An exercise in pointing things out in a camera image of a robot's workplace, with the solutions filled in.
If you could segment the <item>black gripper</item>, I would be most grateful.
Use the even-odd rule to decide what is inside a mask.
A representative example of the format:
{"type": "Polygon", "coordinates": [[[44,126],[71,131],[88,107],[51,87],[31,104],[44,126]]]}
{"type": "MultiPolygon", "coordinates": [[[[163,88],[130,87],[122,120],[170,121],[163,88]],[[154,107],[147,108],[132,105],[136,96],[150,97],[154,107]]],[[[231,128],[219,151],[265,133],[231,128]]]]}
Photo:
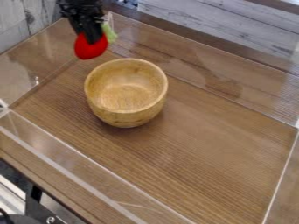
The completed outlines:
{"type": "Polygon", "coordinates": [[[94,45],[103,36],[103,1],[58,0],[58,5],[60,6],[60,14],[70,19],[76,34],[84,32],[88,43],[94,45]]]}

